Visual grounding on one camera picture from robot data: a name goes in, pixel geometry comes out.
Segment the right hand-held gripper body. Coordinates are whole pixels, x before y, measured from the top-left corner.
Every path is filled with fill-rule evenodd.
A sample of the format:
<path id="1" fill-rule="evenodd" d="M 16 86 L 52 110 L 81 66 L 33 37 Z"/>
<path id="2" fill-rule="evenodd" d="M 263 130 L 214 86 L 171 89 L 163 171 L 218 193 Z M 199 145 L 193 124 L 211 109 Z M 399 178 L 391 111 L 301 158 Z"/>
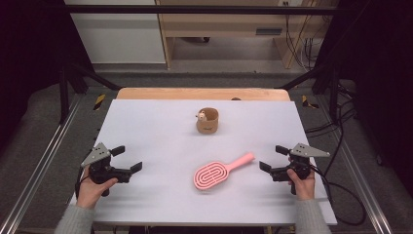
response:
<path id="1" fill-rule="evenodd" d="M 271 169 L 270 175 L 273 181 L 289 181 L 288 169 L 292 169 L 301 179 L 305 179 L 311 171 L 310 159 L 329 157 L 330 153 L 304 143 L 297 143 L 292 149 L 289 149 L 289 154 L 285 156 L 289 158 L 289 164 L 285 167 Z"/>

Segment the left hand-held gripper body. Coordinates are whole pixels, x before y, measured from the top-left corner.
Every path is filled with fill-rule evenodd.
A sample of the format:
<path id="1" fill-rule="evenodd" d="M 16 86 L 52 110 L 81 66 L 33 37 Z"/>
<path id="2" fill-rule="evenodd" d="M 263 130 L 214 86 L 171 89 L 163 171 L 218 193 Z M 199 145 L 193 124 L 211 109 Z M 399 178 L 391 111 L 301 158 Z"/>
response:
<path id="1" fill-rule="evenodd" d="M 131 170 L 116 169 L 111 165 L 111 149 L 102 142 L 98 143 L 86 159 L 82 162 L 83 168 L 89 167 L 90 178 L 96 184 L 102 184 L 110 178 L 116 177 L 119 183 L 128 183 L 131 178 Z"/>

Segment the pink hairbrush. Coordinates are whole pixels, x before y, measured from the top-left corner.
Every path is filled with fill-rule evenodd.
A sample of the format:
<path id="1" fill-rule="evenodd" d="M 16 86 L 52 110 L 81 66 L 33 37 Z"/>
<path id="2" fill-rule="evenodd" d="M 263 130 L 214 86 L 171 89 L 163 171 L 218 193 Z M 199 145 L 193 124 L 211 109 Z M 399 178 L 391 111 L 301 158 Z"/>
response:
<path id="1" fill-rule="evenodd" d="M 229 164 L 223 164 L 218 161 L 210 162 L 196 170 L 193 176 L 194 185 L 199 190 L 211 189 L 213 186 L 225 181 L 232 170 L 246 165 L 254 159 L 255 156 L 252 153 L 246 153 Z"/>

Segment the brown round cup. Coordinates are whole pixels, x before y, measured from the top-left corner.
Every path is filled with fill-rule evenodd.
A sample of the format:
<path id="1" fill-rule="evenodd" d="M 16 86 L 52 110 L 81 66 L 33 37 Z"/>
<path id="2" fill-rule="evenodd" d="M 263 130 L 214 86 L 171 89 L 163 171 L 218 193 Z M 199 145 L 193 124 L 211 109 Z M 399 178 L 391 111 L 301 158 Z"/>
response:
<path id="1" fill-rule="evenodd" d="M 205 107 L 205 108 L 202 108 L 200 111 L 203 111 L 206 114 L 207 120 L 199 121 L 197 118 L 196 127 L 197 127 L 198 132 L 201 134 L 205 134 L 205 135 L 216 133 L 218 130 L 218 120 L 219 120 L 218 111 L 212 107 Z"/>

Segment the person's left hand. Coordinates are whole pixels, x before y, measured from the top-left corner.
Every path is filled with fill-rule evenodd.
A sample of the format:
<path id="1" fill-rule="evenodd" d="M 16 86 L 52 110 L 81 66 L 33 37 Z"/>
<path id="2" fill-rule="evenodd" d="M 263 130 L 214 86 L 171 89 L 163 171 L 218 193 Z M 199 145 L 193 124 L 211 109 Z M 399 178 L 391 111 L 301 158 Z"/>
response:
<path id="1" fill-rule="evenodd" d="M 76 205 L 83 209 L 92 210 L 104 191 L 118 182 L 116 177 L 110 178 L 102 184 L 94 183 L 90 178 L 89 168 L 86 167 L 80 181 L 79 194 Z"/>

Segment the person's right hand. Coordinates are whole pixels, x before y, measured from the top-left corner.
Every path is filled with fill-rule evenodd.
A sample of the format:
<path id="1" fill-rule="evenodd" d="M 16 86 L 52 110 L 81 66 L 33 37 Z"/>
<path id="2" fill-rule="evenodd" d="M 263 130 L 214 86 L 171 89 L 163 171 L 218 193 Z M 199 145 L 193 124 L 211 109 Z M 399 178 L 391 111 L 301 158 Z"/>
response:
<path id="1" fill-rule="evenodd" d="M 310 171 L 310 174 L 305 179 L 301 179 L 292 169 L 288 169 L 287 174 L 290 178 L 288 184 L 295 186 L 298 200 L 306 201 L 315 199 L 316 180 L 314 171 Z"/>

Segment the black metal stand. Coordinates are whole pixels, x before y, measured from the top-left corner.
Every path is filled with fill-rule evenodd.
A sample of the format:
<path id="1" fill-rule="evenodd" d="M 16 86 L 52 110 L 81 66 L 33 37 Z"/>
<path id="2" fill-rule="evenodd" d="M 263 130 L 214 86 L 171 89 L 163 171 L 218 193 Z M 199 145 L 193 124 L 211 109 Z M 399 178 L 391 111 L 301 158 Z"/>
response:
<path id="1" fill-rule="evenodd" d="M 295 86 L 315 78 L 316 81 L 312 87 L 315 95 L 322 95 L 326 89 L 329 89 L 328 114 L 334 124 L 338 123 L 338 92 L 339 92 L 339 70 L 335 64 L 322 63 L 312 70 L 300 75 L 298 78 L 280 85 L 279 89 L 289 91 Z"/>
<path id="2" fill-rule="evenodd" d="M 121 86 L 116 85 L 107 79 L 97 75 L 94 71 L 87 69 L 80 64 L 69 63 L 64 65 L 58 73 L 59 94 L 60 94 L 60 124 L 64 123 L 69 116 L 69 95 L 68 85 L 71 85 L 76 94 L 85 94 L 89 86 L 84 78 L 89 77 L 97 83 L 112 91 L 120 91 Z"/>

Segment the wooden table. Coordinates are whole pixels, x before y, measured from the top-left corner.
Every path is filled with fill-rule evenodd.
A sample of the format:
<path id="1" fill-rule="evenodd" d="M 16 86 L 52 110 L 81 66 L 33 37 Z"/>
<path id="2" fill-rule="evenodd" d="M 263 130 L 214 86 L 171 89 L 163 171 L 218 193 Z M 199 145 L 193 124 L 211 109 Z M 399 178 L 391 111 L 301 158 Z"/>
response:
<path id="1" fill-rule="evenodd" d="M 261 88 L 123 88 L 117 99 L 213 99 L 290 101 L 283 89 Z"/>

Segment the black curtain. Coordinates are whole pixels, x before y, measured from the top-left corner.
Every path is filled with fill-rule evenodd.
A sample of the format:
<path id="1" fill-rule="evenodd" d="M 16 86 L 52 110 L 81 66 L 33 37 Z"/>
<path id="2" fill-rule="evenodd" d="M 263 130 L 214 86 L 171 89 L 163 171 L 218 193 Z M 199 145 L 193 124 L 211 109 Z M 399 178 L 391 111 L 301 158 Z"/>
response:
<path id="1" fill-rule="evenodd" d="M 376 150 L 413 197 L 413 0 L 338 0 L 319 61 L 346 29 L 339 77 L 356 83 L 356 107 Z"/>
<path id="2" fill-rule="evenodd" d="M 0 0 L 0 150 L 11 140 L 30 96 L 58 82 L 71 63 L 92 63 L 64 0 Z"/>

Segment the white cabinet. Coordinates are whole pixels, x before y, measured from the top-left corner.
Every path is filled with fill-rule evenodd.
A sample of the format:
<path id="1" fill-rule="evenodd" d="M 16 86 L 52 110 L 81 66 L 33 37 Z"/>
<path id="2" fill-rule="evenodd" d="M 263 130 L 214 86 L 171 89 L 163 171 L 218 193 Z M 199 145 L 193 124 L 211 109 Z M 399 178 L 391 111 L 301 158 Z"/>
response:
<path id="1" fill-rule="evenodd" d="M 93 64 L 165 63 L 156 14 L 72 14 Z"/>

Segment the grey desk label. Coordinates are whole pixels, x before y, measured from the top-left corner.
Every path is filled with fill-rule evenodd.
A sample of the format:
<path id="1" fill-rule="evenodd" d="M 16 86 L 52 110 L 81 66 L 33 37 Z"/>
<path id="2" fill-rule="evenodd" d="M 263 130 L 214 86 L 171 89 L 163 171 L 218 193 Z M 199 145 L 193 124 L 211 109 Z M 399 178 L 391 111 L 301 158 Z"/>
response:
<path id="1" fill-rule="evenodd" d="M 257 27 L 255 30 L 257 36 L 279 36 L 282 29 L 277 27 Z"/>

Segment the light wooden desk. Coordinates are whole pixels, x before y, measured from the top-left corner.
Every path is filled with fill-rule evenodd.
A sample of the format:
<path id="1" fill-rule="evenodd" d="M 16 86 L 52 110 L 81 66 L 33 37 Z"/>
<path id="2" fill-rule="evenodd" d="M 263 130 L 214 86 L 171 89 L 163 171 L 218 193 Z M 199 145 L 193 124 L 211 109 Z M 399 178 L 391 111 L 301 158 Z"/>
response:
<path id="1" fill-rule="evenodd" d="M 248 7 L 324 7 L 326 0 L 155 0 L 158 6 L 248 6 Z M 275 41 L 282 64 L 289 69 L 304 50 L 301 42 L 321 39 L 329 27 L 322 16 L 160 14 L 162 34 L 178 37 L 266 37 Z M 282 29 L 279 36 L 257 36 L 257 27 Z"/>

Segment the aluminium rail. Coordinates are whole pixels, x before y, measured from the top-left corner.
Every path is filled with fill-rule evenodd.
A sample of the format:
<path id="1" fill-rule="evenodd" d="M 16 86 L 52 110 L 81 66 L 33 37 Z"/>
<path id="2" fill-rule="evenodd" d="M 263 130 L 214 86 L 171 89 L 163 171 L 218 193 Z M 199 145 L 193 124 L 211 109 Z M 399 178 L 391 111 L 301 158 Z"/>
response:
<path id="1" fill-rule="evenodd" d="M 377 234 L 394 234 L 386 216 L 384 215 L 366 177 L 357 164 L 354 154 L 344 138 L 344 128 L 339 125 L 337 130 L 332 131 L 333 138 L 337 143 L 336 156 L 340 155 L 353 185 L 357 191 L 358 198 L 363 204 L 372 226 Z"/>
<path id="2" fill-rule="evenodd" d="M 79 105 L 82 102 L 83 95 L 75 95 L 69 105 L 67 117 L 60 123 L 45 149 L 39 163 L 32 173 L 27 184 L 24 186 L 18 200 L 12 210 L 7 215 L 5 221 L 0 225 L 0 234 L 15 234 L 22 218 L 24 217 L 33 197 L 40 186 L 49 166 L 53 162 L 55 155 L 76 115 Z"/>

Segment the black horizontal frame bar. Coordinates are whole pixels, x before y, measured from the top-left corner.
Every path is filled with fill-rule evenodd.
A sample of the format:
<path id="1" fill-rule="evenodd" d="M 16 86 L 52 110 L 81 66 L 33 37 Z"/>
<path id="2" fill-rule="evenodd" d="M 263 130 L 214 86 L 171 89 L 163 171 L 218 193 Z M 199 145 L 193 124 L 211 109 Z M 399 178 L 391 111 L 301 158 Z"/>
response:
<path id="1" fill-rule="evenodd" d="M 69 13 L 82 14 L 216 14 L 216 15 L 315 15 L 333 16 L 337 8 L 315 7 L 248 7 L 248 6 L 184 6 L 184 5 L 66 5 Z"/>

